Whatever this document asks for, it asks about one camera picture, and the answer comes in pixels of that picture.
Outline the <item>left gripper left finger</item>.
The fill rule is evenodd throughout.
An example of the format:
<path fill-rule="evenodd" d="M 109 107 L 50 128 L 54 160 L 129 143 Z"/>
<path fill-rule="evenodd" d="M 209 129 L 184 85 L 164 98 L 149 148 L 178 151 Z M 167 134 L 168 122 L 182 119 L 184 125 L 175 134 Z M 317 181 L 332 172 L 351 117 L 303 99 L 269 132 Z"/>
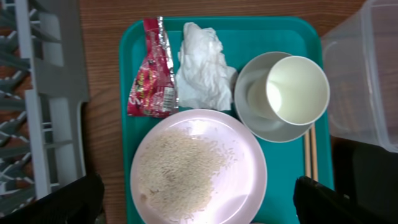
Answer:
<path fill-rule="evenodd" d="M 101 213 L 104 183 L 88 174 L 54 193 L 1 218 L 1 224 L 94 223 Z"/>

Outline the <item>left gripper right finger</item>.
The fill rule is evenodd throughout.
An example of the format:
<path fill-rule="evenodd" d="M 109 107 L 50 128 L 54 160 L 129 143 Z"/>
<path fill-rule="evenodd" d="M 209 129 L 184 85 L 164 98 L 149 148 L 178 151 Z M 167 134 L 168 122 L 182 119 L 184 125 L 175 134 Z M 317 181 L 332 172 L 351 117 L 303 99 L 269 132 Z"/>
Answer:
<path fill-rule="evenodd" d="M 397 184 L 368 180 L 347 198 L 301 176 L 295 182 L 294 205 L 300 223 L 397 223 Z"/>

